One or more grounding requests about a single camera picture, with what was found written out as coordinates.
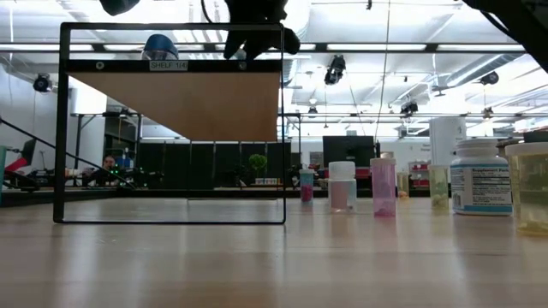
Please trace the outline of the red and black chair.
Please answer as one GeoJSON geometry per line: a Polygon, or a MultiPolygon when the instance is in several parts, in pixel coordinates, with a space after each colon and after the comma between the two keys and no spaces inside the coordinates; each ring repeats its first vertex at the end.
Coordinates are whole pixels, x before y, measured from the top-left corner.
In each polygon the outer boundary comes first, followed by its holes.
{"type": "Polygon", "coordinates": [[[5,156],[8,152],[13,152],[18,155],[12,163],[3,167],[3,185],[5,187],[27,193],[39,190],[37,181],[28,177],[22,171],[25,167],[32,165],[36,143],[36,139],[30,139],[25,142],[21,149],[0,145],[0,154],[5,156]]]}

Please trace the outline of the person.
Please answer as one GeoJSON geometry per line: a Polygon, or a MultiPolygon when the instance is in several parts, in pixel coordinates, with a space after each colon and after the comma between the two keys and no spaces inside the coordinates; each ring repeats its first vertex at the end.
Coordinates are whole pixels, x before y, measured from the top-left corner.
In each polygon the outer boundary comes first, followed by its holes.
{"type": "Polygon", "coordinates": [[[101,169],[94,170],[88,176],[88,182],[93,182],[95,186],[108,187],[116,186],[119,180],[112,174],[113,168],[116,166],[116,160],[113,156],[107,155],[103,159],[101,169]]]}

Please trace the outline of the clear bottle with pink label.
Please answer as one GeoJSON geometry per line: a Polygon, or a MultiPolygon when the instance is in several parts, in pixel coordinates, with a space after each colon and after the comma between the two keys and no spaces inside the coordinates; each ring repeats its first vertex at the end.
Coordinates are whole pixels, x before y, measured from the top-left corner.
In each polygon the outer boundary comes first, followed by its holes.
{"type": "Polygon", "coordinates": [[[329,163],[328,199],[333,212],[354,210],[357,199],[355,164],[350,161],[329,163]]]}

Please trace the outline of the small green topiary plant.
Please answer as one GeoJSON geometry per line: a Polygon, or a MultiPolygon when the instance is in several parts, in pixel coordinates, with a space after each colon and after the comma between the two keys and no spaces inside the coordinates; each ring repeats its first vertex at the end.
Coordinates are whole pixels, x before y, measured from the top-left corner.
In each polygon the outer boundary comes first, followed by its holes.
{"type": "Polygon", "coordinates": [[[253,154],[249,157],[248,163],[253,170],[255,179],[261,178],[267,168],[267,157],[265,155],[253,154]]]}

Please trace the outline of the large black monitor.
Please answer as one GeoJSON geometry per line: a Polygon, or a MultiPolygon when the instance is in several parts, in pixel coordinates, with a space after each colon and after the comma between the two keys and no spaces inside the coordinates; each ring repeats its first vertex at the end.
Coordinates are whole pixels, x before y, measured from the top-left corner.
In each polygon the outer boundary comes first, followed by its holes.
{"type": "Polygon", "coordinates": [[[356,167],[369,167],[375,158],[373,136],[324,136],[322,140],[324,166],[339,161],[354,162],[356,167]]]}

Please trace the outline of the wooden shelf with black frame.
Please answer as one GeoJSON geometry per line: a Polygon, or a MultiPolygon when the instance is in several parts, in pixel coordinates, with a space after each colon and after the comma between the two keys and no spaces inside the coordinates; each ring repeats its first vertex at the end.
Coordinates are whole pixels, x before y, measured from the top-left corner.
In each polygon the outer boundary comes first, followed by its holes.
{"type": "Polygon", "coordinates": [[[73,60],[76,30],[227,30],[268,33],[284,39],[284,27],[230,23],[92,23],[60,26],[52,218],[65,223],[65,174],[69,78],[126,104],[191,141],[285,141],[283,59],[73,60]]]}

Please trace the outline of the yellow-green pill vial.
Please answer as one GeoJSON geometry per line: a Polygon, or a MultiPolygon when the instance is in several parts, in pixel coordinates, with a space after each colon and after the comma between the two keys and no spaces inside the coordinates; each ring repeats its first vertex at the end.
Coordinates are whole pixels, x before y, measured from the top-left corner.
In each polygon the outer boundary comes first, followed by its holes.
{"type": "Polygon", "coordinates": [[[429,165],[429,190],[431,205],[434,210],[449,209],[449,183],[446,166],[429,165]]]}

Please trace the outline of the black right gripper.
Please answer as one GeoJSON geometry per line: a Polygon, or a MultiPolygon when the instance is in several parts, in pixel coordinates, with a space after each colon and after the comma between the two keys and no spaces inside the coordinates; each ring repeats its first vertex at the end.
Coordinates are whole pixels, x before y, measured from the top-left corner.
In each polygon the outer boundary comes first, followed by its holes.
{"type": "MultiPolygon", "coordinates": [[[[279,23],[285,20],[285,6],[288,0],[225,0],[231,23],[279,23]]],[[[262,53],[261,31],[229,30],[223,51],[223,57],[230,59],[240,48],[246,53],[246,59],[252,61],[262,53]]],[[[283,31],[269,31],[267,36],[269,49],[282,50],[295,55],[301,48],[296,33],[284,28],[283,31]]]]}

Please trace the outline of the shelf with red bins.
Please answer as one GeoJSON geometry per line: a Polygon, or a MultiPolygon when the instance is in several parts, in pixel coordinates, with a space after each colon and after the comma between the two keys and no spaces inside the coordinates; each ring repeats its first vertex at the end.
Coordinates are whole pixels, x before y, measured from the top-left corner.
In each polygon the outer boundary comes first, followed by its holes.
{"type": "Polygon", "coordinates": [[[413,161],[408,164],[409,184],[413,189],[429,187],[429,161],[413,161]]]}

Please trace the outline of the pink translucent pill vial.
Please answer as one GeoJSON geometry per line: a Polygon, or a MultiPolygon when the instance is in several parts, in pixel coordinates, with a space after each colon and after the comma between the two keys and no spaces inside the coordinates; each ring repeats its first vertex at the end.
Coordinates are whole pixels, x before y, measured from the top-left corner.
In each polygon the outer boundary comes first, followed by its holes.
{"type": "Polygon", "coordinates": [[[372,158],[373,212],[378,217],[396,215],[396,160],[394,158],[372,158]]]}

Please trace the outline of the white supplement bottle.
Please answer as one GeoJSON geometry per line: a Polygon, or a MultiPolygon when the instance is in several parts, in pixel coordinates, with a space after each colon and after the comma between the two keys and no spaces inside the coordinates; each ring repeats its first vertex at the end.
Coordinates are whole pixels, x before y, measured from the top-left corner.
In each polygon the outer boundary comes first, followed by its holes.
{"type": "Polygon", "coordinates": [[[456,214],[510,216],[513,213],[509,163],[494,139],[458,142],[450,164],[452,208],[456,214]]]}

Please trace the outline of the wide yellow pill bottle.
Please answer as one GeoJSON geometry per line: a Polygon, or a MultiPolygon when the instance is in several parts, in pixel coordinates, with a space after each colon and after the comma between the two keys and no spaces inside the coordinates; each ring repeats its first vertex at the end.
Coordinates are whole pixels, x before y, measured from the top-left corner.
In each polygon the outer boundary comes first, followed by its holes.
{"type": "Polygon", "coordinates": [[[548,142],[509,145],[505,154],[516,230],[548,236],[548,142]]]}

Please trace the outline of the vial with red pills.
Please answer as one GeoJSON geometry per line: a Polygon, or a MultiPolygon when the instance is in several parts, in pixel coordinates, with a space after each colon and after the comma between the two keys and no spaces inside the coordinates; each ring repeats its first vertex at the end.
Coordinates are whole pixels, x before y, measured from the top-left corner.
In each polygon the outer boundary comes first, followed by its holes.
{"type": "Polygon", "coordinates": [[[310,203],[313,201],[314,174],[315,171],[313,169],[300,170],[300,191],[302,203],[310,203]]]}

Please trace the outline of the white pillar with signs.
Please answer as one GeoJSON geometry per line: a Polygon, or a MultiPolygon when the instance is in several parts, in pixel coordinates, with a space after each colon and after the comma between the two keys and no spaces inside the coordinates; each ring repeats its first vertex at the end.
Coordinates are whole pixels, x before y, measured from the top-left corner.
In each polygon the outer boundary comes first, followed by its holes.
{"type": "Polygon", "coordinates": [[[449,167],[456,159],[456,145],[467,138],[462,117],[437,117],[429,121],[431,164],[449,167]]]}

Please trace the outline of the blue-capped white bottle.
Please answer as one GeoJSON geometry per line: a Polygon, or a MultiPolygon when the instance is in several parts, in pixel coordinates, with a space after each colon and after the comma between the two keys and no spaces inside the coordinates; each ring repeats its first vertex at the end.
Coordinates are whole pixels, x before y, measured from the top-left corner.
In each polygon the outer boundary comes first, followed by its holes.
{"type": "Polygon", "coordinates": [[[142,60],[178,60],[178,49],[170,38],[163,34],[151,35],[141,52],[142,60]]]}

